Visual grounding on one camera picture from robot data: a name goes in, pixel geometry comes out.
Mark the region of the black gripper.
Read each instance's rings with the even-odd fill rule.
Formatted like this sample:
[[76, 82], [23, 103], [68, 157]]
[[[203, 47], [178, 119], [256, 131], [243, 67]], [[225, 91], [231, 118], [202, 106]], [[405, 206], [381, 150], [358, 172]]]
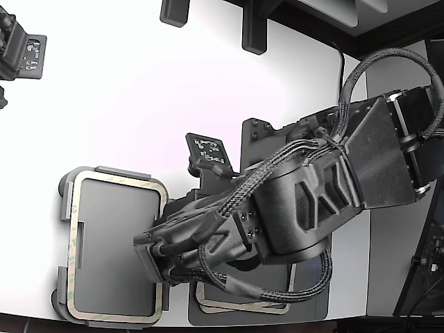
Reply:
[[231, 288], [234, 280], [216, 272], [221, 264], [238, 270], [259, 265], [258, 257], [241, 260], [255, 240], [257, 209], [251, 198], [224, 211], [224, 202], [242, 183], [235, 173], [200, 174], [200, 187], [166, 204], [148, 231], [135, 236], [133, 248], [148, 280], [177, 285], [192, 280]]

